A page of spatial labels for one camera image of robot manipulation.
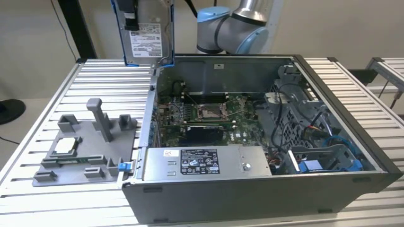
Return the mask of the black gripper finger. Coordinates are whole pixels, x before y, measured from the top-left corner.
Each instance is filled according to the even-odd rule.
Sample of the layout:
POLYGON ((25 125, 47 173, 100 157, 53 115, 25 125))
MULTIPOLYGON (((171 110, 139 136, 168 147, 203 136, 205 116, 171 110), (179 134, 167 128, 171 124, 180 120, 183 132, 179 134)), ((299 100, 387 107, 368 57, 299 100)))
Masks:
POLYGON ((125 29, 139 30, 139 19, 137 19, 139 1, 127 0, 124 3, 125 3, 125 9, 124 9, 125 29))

